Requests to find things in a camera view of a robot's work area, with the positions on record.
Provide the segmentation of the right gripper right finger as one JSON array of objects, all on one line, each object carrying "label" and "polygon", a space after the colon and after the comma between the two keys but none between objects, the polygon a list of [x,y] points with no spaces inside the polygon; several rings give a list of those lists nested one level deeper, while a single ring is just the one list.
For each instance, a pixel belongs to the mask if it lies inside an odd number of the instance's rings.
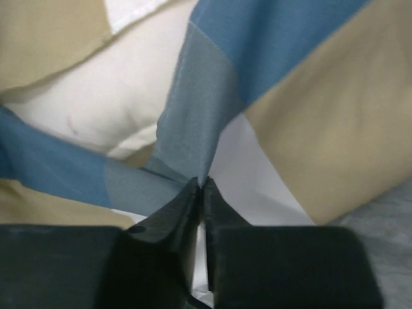
[{"label": "right gripper right finger", "polygon": [[360,238],[343,227],[255,226],[203,187],[209,290],[216,308],[382,308]]}]

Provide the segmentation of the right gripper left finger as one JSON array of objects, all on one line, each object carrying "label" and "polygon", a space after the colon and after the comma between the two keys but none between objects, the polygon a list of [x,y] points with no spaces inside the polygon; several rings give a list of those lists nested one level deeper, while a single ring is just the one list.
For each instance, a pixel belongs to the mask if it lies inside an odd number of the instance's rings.
[{"label": "right gripper left finger", "polygon": [[191,294],[200,190],[147,219],[1,182],[2,308],[200,308]]}]

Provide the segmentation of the cream white pillow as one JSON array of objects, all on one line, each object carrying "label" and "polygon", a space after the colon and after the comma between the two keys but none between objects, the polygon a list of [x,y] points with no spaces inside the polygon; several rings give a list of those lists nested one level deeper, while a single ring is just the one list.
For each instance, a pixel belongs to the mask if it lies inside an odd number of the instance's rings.
[{"label": "cream white pillow", "polygon": [[45,133],[140,167],[156,139],[188,14],[179,6],[151,16],[88,61],[1,102]]}]

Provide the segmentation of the blue beige patchwork pillowcase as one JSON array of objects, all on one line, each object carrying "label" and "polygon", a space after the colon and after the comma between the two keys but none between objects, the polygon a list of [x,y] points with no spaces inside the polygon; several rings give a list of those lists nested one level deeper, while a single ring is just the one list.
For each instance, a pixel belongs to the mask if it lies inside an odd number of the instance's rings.
[{"label": "blue beige patchwork pillowcase", "polygon": [[189,14],[140,167],[72,144],[1,102],[1,182],[137,224],[200,190],[191,294],[209,290],[203,187],[255,226],[343,227],[382,308],[411,307],[410,1],[2,1],[1,97],[88,61],[147,18]]}]

